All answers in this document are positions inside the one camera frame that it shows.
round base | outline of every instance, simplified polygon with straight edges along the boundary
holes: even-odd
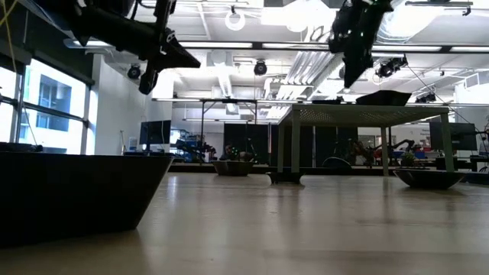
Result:
[[[253,163],[233,160],[213,161],[215,171],[220,176],[247,176],[253,168]]]
[[[448,189],[465,176],[460,172],[411,169],[398,169],[394,174],[411,188],[417,189]]]
[[[304,173],[290,173],[290,172],[268,172],[267,175],[272,180],[272,184],[286,184],[286,185],[301,185],[300,178]]]

monitor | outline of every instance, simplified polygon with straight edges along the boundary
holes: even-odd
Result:
[[[450,134],[452,136],[453,150],[477,150],[477,139],[475,137],[475,125],[470,123],[450,123]],[[442,123],[430,122],[429,135],[431,148],[443,150]]]
[[[170,127],[170,120],[141,122],[139,144],[169,144]]]

camera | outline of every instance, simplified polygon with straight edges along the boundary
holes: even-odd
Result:
[[[139,68],[139,64],[132,64],[131,68],[128,71],[128,78],[139,79],[140,75],[141,75],[141,69]]]
[[[265,73],[267,73],[267,65],[265,65],[265,61],[257,61],[257,64],[254,66],[255,76],[263,76]]]

table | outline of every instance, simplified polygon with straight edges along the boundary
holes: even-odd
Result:
[[[472,172],[477,172],[477,163],[489,163],[489,157],[471,157],[471,170]]]
[[[279,150],[277,172],[283,172],[283,144],[286,125],[292,125],[292,173],[299,172],[300,126],[308,125],[380,128],[382,166],[384,175],[388,176],[387,128],[437,115],[440,115],[442,119],[443,146],[445,152],[452,152],[449,108],[446,107],[292,104],[278,124]],[[446,154],[445,162],[448,172],[455,171],[452,154]]]

black robotic arm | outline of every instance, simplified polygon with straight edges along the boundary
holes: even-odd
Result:
[[[84,0],[85,6],[77,0],[31,1],[57,27],[72,31],[81,45],[86,46],[94,37],[111,44],[116,50],[126,50],[140,60],[147,60],[147,69],[139,85],[139,91],[145,95],[155,87],[161,70],[200,67],[200,62],[178,43],[174,31],[167,27],[168,18],[175,11],[176,0],[157,0],[155,23],[125,17],[134,0]]]

